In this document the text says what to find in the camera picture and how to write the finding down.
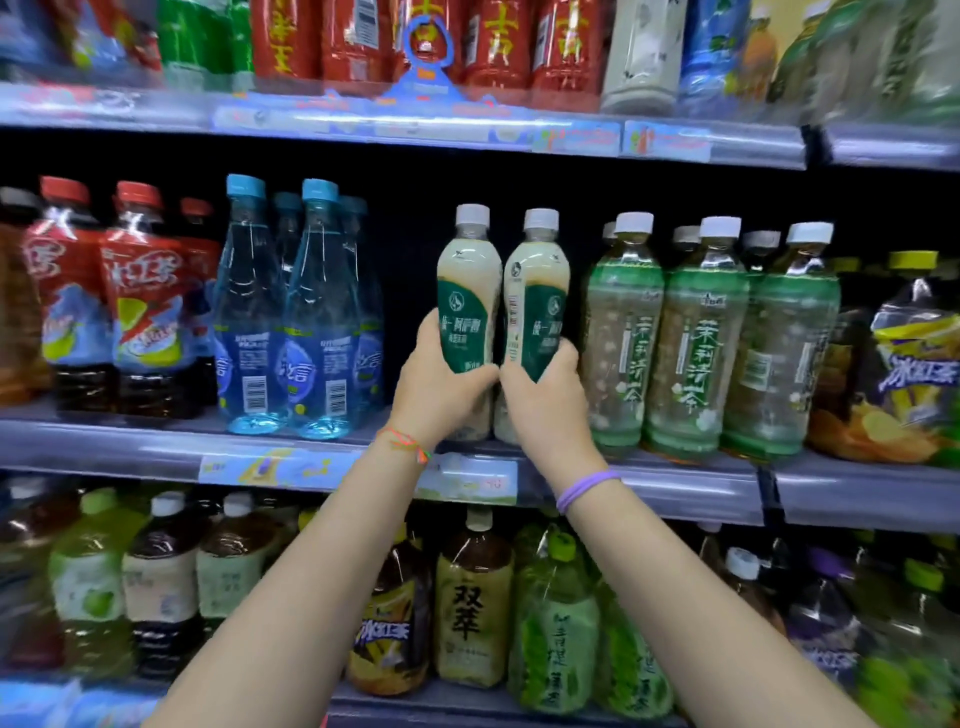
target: yellow bottle cap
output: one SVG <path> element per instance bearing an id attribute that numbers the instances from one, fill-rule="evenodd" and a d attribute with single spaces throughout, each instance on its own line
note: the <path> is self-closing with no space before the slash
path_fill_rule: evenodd
<path id="1" fill-rule="evenodd" d="M 937 267 L 936 251 L 896 251 L 890 253 L 892 271 L 932 271 Z"/>

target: barcode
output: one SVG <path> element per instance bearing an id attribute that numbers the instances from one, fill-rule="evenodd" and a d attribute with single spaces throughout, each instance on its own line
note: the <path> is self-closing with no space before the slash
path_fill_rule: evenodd
<path id="1" fill-rule="evenodd" d="M 353 30 L 356 33 L 357 45 L 379 50 L 376 0 L 353 0 Z"/>
<path id="2" fill-rule="evenodd" d="M 267 378 L 243 377 L 243 411 L 248 415 L 262 415 L 267 411 Z"/>
<path id="3" fill-rule="evenodd" d="M 326 383 L 326 416 L 343 417 L 347 414 L 347 380 L 332 379 Z"/>

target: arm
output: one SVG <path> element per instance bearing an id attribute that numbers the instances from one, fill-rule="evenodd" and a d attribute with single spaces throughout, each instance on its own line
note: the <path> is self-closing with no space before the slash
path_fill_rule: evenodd
<path id="1" fill-rule="evenodd" d="M 608 468 L 576 367 L 564 339 L 538 383 L 513 362 L 500 372 L 520 443 L 557 497 Z M 876 728 L 622 482 L 567 515 L 701 728 Z"/>
<path id="2" fill-rule="evenodd" d="M 429 451 L 496 381 L 493 364 L 455 375 L 437 311 L 420 325 L 388 426 Z M 147 728 L 318 726 L 422 466 L 379 435 L 178 678 Z"/>

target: purple bracelet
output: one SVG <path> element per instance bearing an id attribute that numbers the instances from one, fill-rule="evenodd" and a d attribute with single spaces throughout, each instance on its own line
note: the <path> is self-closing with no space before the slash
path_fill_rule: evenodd
<path id="1" fill-rule="evenodd" d="M 578 480 L 569 488 L 567 488 L 562 496 L 557 498 L 557 510 L 562 514 L 566 514 L 566 509 L 570 507 L 570 503 L 582 496 L 594 485 L 597 483 L 602 483 L 604 480 L 616 480 L 619 477 L 620 473 L 615 473 L 614 471 L 603 471 L 602 473 L 594 473 L 593 475 L 588 475 L 582 480 Z"/>

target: soda water bottle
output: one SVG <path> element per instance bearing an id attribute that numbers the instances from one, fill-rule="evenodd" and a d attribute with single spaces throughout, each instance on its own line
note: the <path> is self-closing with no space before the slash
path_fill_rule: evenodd
<path id="1" fill-rule="evenodd" d="M 283 280 L 267 227 L 262 180 L 227 176 L 230 226 L 214 295 L 217 397 L 227 429 L 276 432 L 287 419 Z"/>
<path id="2" fill-rule="evenodd" d="M 339 197 L 333 182 L 303 181 L 306 222 L 283 315 L 290 423 L 311 440 L 342 437 L 357 418 L 357 283 L 344 247 Z"/>
<path id="3" fill-rule="evenodd" d="M 348 264 L 357 279 L 360 306 L 360 335 L 353 384 L 357 409 L 363 418 L 383 409 L 383 293 L 364 234 L 367 201 L 359 197 L 341 197 L 340 208 L 343 211 L 344 245 Z"/>

